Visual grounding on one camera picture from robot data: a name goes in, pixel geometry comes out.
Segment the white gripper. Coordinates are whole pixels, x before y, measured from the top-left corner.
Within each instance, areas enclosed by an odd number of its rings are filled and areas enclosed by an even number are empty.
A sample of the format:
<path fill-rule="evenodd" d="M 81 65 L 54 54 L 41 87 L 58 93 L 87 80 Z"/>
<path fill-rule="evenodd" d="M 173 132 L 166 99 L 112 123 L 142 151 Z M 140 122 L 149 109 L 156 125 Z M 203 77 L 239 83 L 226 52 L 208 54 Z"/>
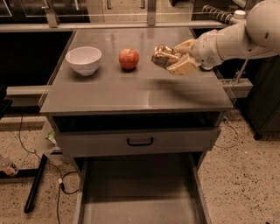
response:
<path fill-rule="evenodd" d="M 178 62 L 167 67 L 173 75 L 184 75 L 194 72 L 199 66 L 205 70 L 223 62 L 217 46 L 217 30 L 211 30 L 200 35 L 196 40 L 188 39 L 174 47 L 174 50 L 184 55 Z"/>

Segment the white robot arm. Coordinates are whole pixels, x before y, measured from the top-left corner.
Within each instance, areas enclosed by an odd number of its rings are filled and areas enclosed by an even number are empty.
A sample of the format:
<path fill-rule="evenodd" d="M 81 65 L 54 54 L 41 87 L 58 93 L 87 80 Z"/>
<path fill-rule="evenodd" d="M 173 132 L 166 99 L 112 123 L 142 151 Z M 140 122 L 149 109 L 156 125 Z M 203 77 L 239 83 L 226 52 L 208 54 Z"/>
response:
<path fill-rule="evenodd" d="M 206 70 L 231 59 L 261 59 L 280 54 L 280 0 L 263 0 L 245 19 L 221 30 L 208 31 L 174 47 L 183 56 L 168 66 L 171 74 Z"/>

